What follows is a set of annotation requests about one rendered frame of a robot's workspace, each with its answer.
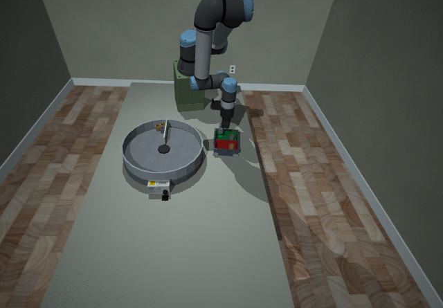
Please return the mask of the grey round turntable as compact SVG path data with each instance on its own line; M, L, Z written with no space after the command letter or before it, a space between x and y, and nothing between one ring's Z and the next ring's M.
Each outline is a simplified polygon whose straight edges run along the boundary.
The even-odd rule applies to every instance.
M155 125L165 123L164 133ZM170 186L194 176L203 162L203 139L192 125L180 120L151 120L124 137L121 152L125 169L133 180L147 185L149 194L164 194Z

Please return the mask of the red and green divided bin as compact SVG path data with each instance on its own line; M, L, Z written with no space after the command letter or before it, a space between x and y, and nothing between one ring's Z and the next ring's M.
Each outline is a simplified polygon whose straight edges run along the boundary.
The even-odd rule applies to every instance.
M219 134L219 128L215 128L213 155L215 156L234 156L238 157L239 152L239 130L238 129L224 129L224 133ZM234 134L234 140L229 140L229 135ZM234 144L233 150L230 150L229 144Z

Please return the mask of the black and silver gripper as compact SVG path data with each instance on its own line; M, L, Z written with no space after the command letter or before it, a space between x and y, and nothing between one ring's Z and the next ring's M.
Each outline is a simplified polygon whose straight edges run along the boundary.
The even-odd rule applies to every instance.
M219 134L222 134L223 128L229 128L230 119L233 117L235 103L228 103L224 101L218 101L212 99L211 108L215 110L220 110L220 116L222 117L222 121L219 124Z

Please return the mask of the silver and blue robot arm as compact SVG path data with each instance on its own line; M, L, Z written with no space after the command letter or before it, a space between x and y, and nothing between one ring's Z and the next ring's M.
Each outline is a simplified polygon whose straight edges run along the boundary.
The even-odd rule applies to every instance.
M193 91L221 89L224 102L235 102L237 80L225 71L209 75L211 55L226 52L227 37L242 22L253 17L253 0L201 0L195 12L194 27L180 36L177 69L190 77Z

